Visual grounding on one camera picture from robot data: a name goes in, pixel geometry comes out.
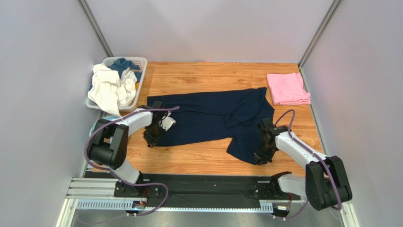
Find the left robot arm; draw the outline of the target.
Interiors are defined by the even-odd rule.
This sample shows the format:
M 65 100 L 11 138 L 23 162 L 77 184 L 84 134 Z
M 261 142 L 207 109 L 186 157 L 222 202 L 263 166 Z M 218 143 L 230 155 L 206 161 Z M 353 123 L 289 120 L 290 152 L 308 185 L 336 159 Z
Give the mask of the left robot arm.
M 169 129 L 164 125 L 169 114 L 162 102 L 155 101 L 152 106 L 143 105 L 122 119 L 102 118 L 95 123 L 86 145 L 86 158 L 117 178 L 114 197 L 157 198 L 161 192 L 167 192 L 162 183 L 144 182 L 143 173 L 126 156 L 129 137 L 140 129 L 145 130 L 143 137 L 148 147 L 156 146 Z

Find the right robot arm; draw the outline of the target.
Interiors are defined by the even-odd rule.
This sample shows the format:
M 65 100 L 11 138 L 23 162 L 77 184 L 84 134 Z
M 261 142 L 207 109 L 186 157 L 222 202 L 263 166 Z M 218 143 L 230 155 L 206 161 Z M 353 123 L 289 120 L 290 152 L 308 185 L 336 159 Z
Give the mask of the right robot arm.
M 338 156 L 330 157 L 312 149 L 287 126 L 275 126 L 271 118 L 261 120 L 257 128 L 262 137 L 254 154 L 257 164 L 267 164 L 275 152 L 283 151 L 305 171 L 304 177 L 290 171 L 273 175 L 271 187 L 275 194 L 292 193 L 304 197 L 316 210 L 338 208 L 352 200 L 344 163 Z

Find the navy blue t shirt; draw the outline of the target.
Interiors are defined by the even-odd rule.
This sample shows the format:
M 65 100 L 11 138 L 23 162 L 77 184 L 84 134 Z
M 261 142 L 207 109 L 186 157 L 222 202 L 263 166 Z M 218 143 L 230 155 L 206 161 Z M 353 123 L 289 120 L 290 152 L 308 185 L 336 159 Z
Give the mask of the navy blue t shirt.
M 148 105 L 160 101 L 167 108 L 179 106 L 171 113 L 176 124 L 156 146 L 170 147 L 231 138 L 227 153 L 255 165 L 254 153 L 262 140 L 257 124 L 274 115 L 274 108 L 267 101 L 266 93 L 267 88 L 261 87 L 149 96 Z

